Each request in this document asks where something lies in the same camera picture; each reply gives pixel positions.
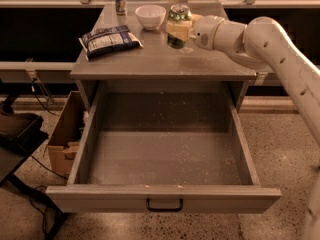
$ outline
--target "brown box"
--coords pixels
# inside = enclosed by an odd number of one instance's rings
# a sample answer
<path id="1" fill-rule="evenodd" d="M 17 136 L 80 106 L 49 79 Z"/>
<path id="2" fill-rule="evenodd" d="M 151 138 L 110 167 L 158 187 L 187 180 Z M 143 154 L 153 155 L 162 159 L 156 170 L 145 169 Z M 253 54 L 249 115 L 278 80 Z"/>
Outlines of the brown box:
<path id="1" fill-rule="evenodd" d="M 68 175 L 77 151 L 83 127 L 83 105 L 79 92 L 70 92 L 59 121 L 48 142 L 48 153 L 52 171 Z"/>

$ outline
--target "drawer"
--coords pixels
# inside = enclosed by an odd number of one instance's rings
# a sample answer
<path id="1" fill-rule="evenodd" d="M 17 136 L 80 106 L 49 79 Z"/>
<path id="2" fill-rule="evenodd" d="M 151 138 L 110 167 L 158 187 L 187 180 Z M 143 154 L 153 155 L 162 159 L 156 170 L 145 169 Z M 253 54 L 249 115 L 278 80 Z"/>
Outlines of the drawer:
<path id="1" fill-rule="evenodd" d="M 68 183 L 47 189 L 63 212 L 262 213 L 280 198 L 260 185 L 228 84 L 171 84 L 99 84 Z"/>

